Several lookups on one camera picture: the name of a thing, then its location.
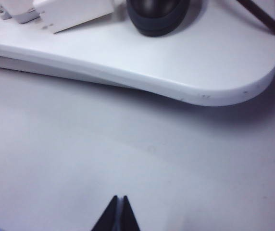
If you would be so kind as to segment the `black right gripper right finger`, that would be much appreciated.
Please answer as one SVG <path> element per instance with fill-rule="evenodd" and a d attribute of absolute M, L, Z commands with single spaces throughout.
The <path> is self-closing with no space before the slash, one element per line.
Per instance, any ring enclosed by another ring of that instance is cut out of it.
<path fill-rule="evenodd" d="M 138 222 L 130 205 L 127 196 L 123 199 L 123 230 L 124 231 L 140 231 Z"/>

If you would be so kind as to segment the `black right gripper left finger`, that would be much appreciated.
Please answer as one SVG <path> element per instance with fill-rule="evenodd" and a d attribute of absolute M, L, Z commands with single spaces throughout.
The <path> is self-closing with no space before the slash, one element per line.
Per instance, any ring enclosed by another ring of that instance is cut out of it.
<path fill-rule="evenodd" d="M 100 218 L 97 220 L 96 224 L 92 228 L 92 231 L 111 231 L 113 229 L 117 204 L 118 197 L 115 195 L 103 211 Z"/>

